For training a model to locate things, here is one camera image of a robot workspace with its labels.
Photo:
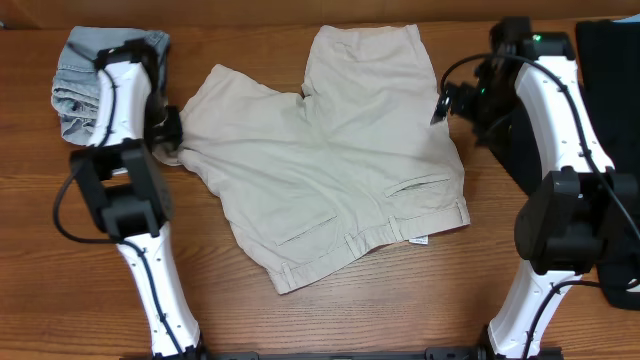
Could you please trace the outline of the beige khaki shorts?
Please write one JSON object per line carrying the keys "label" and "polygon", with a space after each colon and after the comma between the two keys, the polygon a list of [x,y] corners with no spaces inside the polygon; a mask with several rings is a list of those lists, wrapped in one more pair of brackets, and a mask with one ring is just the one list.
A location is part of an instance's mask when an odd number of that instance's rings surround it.
{"label": "beige khaki shorts", "polygon": [[469,224],[464,168],[415,25],[315,36],[297,93],[216,65],[158,158],[197,174],[286,294],[370,251]]}

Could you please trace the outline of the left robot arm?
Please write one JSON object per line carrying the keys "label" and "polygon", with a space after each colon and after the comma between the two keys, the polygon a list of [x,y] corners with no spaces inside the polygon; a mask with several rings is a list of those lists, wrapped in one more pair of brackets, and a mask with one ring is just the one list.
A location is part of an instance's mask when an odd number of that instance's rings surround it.
{"label": "left robot arm", "polygon": [[67,184],[76,183],[102,243],[126,261],[143,309],[153,359],[203,359],[206,350],[180,283],[170,242],[174,214],[168,184],[152,152],[182,142],[179,110],[159,84],[158,54],[143,39],[98,51],[95,130],[70,155]]}

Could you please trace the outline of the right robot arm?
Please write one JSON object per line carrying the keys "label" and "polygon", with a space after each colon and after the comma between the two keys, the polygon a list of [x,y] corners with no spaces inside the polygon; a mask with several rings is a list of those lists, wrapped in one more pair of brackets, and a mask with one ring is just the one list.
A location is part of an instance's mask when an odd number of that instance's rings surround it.
{"label": "right robot arm", "polygon": [[514,226],[520,265],[505,302],[473,347],[429,348],[429,359],[559,359],[542,336],[561,301],[633,226],[638,193],[591,127],[576,55],[563,32],[536,32],[506,17],[477,54],[476,83],[442,78],[434,122],[468,120],[526,193]]}

